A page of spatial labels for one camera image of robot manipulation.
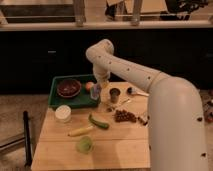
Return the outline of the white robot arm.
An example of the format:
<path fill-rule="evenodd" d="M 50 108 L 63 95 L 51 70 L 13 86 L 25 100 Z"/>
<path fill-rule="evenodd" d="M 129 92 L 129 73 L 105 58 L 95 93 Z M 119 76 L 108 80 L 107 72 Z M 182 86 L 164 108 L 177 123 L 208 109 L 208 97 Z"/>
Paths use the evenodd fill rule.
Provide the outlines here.
<path fill-rule="evenodd" d="M 209 171 L 202 100 L 191 82 L 116 57 L 108 39 L 90 46 L 86 58 L 98 82 L 115 74 L 149 94 L 151 171 Z"/>

